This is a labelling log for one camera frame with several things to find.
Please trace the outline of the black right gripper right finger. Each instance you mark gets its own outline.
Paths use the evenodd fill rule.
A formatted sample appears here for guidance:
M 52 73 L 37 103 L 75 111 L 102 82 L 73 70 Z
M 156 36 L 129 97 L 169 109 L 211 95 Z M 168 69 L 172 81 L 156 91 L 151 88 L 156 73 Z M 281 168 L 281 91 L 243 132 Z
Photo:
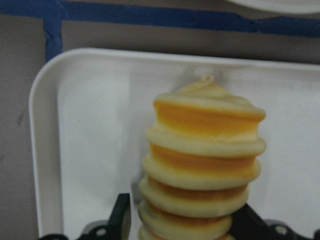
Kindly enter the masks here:
M 229 233 L 236 240 L 307 240 L 285 223 L 263 220 L 250 205 L 245 204 L 232 214 L 232 226 Z

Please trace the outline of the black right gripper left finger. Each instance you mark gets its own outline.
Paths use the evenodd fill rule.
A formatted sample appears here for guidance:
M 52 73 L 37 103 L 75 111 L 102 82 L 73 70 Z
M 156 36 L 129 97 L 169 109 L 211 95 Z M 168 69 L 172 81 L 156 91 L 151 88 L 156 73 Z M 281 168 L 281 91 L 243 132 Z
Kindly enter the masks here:
M 127 240 L 131 230 L 131 198 L 129 193 L 117 196 L 108 220 L 97 220 L 85 226 L 79 240 Z

